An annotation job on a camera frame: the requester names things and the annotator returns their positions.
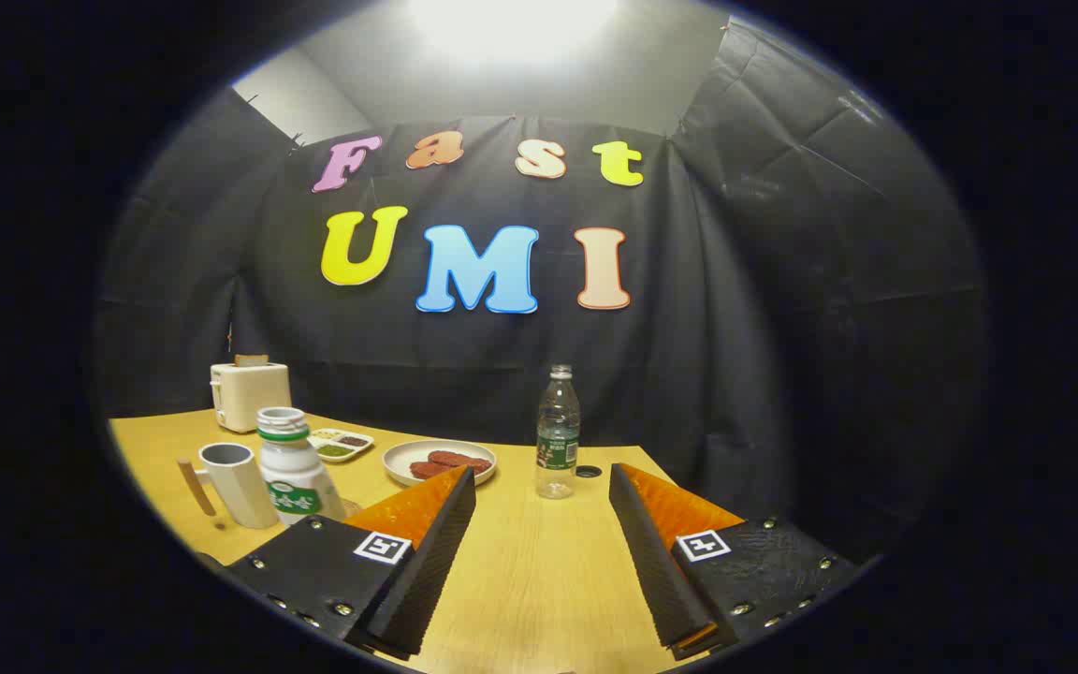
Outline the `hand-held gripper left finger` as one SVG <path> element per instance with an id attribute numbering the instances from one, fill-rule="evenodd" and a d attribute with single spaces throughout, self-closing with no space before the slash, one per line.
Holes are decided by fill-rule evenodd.
<path id="1" fill-rule="evenodd" d="M 420 652 L 475 504 L 473 470 L 453 468 L 346 520 L 304 517 L 221 573 L 324 639 L 407 658 Z"/>

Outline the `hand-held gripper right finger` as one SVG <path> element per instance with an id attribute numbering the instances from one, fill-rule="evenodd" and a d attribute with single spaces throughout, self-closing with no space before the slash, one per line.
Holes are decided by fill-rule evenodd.
<path id="1" fill-rule="evenodd" d="M 611 466 L 610 504 L 677 661 L 766 639 L 860 575 L 782 517 L 735 515 L 626 463 Z"/>

